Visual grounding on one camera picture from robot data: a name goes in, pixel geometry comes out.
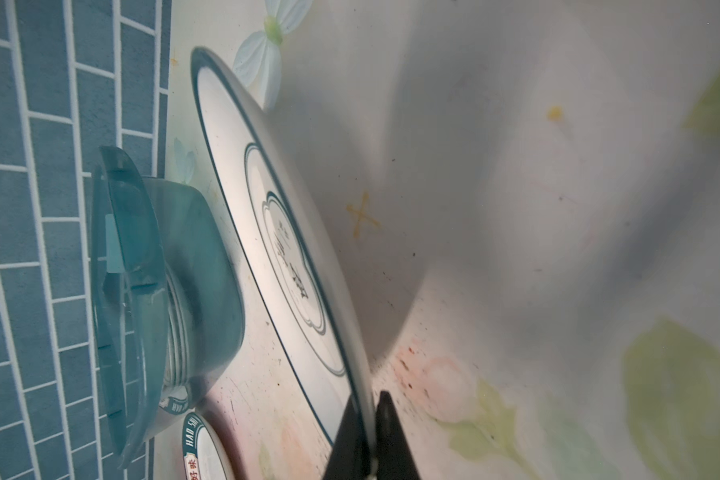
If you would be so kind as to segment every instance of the white flower decal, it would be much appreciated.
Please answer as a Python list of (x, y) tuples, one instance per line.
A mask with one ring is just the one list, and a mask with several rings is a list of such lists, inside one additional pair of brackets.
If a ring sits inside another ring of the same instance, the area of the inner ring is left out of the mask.
[(186, 151), (181, 140), (173, 139), (173, 159), (176, 163), (176, 179), (188, 184), (195, 176), (195, 151)]
[(282, 36), (293, 32), (307, 14), (312, 0), (265, 0), (267, 17), (264, 30), (251, 33), (242, 41), (232, 64), (232, 71), (240, 83), (249, 87), (259, 78), (262, 108), (275, 106), (282, 66), (280, 47)]

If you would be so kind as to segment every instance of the yellow stain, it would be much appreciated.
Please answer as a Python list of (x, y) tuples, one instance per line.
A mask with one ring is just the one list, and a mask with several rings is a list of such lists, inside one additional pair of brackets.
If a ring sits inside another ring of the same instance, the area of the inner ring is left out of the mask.
[(547, 110), (547, 120), (549, 121), (558, 121), (563, 118), (563, 108), (559, 105), (555, 105), (553, 107), (550, 107), (549, 110)]
[(378, 220), (371, 218), (368, 216), (368, 214), (365, 213), (365, 207), (368, 205), (368, 192), (364, 191), (362, 193), (362, 200), (360, 202), (360, 210), (356, 210), (352, 204), (347, 204), (347, 212), (353, 215), (357, 215), (358, 219), (355, 222), (355, 231), (352, 232), (352, 236), (355, 238), (360, 237), (360, 222), (363, 220), (367, 220), (371, 222), (374, 226), (377, 228), (381, 226), (381, 224), (378, 222)]

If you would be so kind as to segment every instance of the ceramic plate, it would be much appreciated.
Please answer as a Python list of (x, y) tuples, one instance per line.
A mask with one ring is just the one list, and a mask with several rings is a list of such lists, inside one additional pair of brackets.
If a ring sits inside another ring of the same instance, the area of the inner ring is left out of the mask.
[(368, 359), (344, 276), (303, 180), (264, 113), (214, 53), (192, 53), (192, 86), (240, 244), (309, 405), (332, 443), (354, 396), (373, 452)]

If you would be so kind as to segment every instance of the yellow x mark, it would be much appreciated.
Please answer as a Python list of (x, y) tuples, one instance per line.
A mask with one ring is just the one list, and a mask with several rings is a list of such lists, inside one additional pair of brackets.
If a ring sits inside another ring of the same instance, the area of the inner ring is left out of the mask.
[(355, 238), (360, 237), (360, 222), (364, 219), (374, 224), (376, 227), (381, 226), (378, 220), (371, 218), (365, 213), (365, 207), (368, 205), (368, 192), (362, 193), (362, 201), (360, 202), (360, 210), (356, 210), (352, 204), (347, 204), (347, 212), (358, 216), (358, 221), (355, 222), (355, 232), (352, 234)]

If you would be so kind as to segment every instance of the teal plastic container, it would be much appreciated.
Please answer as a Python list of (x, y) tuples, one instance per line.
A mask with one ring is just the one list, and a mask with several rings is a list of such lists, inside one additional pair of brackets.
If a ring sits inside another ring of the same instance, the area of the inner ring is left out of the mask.
[(91, 298), (101, 396), (121, 468), (181, 418), (240, 349), (244, 312), (210, 208), (142, 178), (119, 148), (92, 174)]

